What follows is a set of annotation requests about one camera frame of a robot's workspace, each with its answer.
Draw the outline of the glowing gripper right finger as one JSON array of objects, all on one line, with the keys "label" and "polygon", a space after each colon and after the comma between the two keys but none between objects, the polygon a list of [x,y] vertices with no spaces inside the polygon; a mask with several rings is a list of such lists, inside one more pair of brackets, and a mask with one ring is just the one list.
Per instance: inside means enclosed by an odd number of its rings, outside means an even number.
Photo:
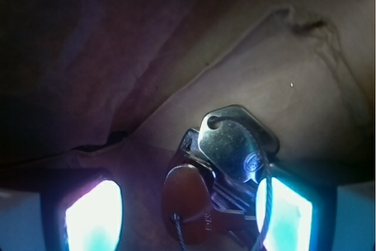
[{"label": "glowing gripper right finger", "polygon": [[375,250],[374,180],[319,185],[279,172],[271,184],[270,212],[265,179],[256,194],[259,230],[270,217],[265,250]]}]

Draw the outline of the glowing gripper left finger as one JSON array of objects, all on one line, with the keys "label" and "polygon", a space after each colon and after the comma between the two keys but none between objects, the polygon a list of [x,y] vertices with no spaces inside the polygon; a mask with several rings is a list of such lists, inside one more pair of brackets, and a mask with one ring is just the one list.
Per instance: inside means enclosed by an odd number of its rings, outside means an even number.
[{"label": "glowing gripper left finger", "polygon": [[108,170],[45,170],[42,184],[47,250],[116,250],[123,199]]}]

